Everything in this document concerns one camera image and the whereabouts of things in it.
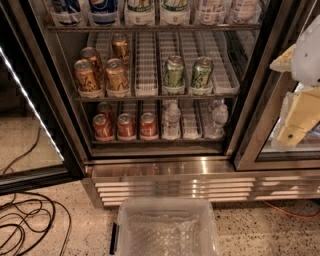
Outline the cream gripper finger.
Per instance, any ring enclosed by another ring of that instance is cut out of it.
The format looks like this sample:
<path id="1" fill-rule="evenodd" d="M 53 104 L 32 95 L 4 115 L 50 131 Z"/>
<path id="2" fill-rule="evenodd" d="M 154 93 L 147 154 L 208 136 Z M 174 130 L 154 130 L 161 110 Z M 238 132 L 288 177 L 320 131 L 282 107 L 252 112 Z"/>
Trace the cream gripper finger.
<path id="1" fill-rule="evenodd" d="M 295 147 L 320 121 L 320 88 L 307 87 L 296 93 L 288 93 L 280 117 L 276 140 L 283 146 Z"/>
<path id="2" fill-rule="evenodd" d="M 270 69 L 276 72 L 290 72 L 291 71 L 291 59 L 294 53 L 296 45 L 291 45 L 280 56 L 273 60 L 270 64 Z"/>

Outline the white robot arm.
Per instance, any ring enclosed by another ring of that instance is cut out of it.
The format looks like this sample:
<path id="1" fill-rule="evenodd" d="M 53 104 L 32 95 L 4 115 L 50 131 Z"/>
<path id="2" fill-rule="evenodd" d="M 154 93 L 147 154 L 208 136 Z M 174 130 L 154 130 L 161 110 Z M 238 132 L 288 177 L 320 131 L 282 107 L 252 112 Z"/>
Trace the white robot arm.
<path id="1" fill-rule="evenodd" d="M 320 121 L 320 15 L 272 61 L 270 69 L 289 72 L 302 85 L 286 94 L 273 132 L 272 147 L 284 152 L 295 148 Z"/>

